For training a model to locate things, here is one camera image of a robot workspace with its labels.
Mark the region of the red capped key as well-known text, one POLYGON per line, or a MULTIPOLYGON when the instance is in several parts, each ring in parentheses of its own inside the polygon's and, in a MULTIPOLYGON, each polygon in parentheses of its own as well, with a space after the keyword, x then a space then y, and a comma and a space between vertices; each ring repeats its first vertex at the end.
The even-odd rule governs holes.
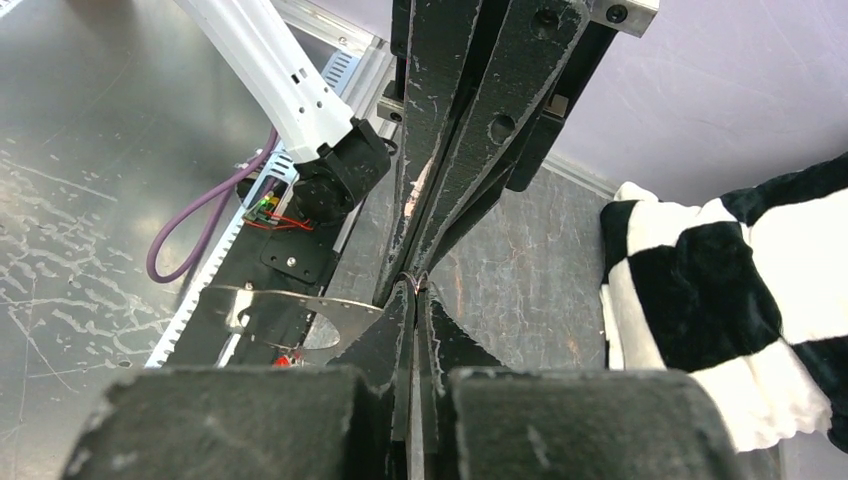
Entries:
POLYGON ((288 367, 291 367, 295 364, 296 364, 296 360, 293 357, 283 355, 283 356, 278 357, 274 361, 273 366, 278 367, 278 368, 288 368, 288 367))

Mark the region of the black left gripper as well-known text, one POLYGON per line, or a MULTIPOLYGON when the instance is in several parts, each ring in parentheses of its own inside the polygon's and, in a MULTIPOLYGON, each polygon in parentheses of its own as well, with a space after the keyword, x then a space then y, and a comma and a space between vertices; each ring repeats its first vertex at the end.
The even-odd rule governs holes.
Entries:
POLYGON ((616 34, 642 37, 659 8, 658 1, 392 3, 395 78, 377 112, 404 120, 376 305, 387 302, 400 273, 430 270, 505 185, 527 189, 616 34))

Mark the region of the black white checkered pillow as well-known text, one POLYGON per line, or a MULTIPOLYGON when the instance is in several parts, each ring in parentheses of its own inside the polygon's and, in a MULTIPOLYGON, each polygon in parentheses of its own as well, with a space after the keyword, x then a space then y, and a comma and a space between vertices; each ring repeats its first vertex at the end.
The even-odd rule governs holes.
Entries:
POLYGON ((700 206, 627 182, 601 211, 608 366, 679 370, 734 448, 847 447, 847 159, 700 206))

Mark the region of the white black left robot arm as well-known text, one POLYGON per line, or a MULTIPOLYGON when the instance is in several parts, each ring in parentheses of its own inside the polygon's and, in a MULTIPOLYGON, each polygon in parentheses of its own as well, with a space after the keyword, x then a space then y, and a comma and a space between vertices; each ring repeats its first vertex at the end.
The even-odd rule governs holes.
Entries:
POLYGON ((396 173, 393 230, 374 301, 429 272, 506 190, 539 171, 617 34, 643 36, 655 1, 396 1, 391 160, 369 122, 314 71, 268 1, 184 1, 276 128, 310 220, 351 212, 396 173))

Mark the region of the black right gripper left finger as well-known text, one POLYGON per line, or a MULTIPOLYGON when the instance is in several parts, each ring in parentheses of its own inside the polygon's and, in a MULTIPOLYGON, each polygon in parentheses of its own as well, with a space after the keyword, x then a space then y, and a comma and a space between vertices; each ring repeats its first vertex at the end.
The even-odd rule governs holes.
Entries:
POLYGON ((331 366, 351 366, 355 390, 352 432, 344 448, 345 479, 406 479, 416 292, 396 283, 382 315, 331 366))

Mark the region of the silver metal keyring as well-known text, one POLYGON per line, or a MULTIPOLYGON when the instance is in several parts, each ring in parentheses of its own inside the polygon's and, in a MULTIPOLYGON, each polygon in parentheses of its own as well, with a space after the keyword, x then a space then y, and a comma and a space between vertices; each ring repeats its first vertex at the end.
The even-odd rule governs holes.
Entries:
POLYGON ((401 271, 398 274, 399 280, 404 280, 410 284, 414 294, 418 296, 423 290, 427 289, 428 273, 423 272, 419 275, 414 275, 408 271, 401 271))

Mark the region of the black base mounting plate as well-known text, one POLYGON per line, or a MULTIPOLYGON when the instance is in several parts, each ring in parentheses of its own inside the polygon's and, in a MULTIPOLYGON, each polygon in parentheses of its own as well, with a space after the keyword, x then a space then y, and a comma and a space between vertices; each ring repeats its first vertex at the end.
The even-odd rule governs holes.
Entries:
POLYGON ((239 224, 219 271, 189 297, 158 345, 155 367, 324 366, 380 317, 328 297, 344 225, 271 233, 239 224))

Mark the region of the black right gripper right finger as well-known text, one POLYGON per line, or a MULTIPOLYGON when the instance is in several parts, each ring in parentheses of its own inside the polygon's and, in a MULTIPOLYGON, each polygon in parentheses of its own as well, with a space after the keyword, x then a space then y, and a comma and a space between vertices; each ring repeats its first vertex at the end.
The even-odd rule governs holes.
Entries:
POLYGON ((474 340, 448 313, 436 286, 428 284, 416 299, 420 406, 426 479, 459 477, 450 372, 503 363, 474 340))

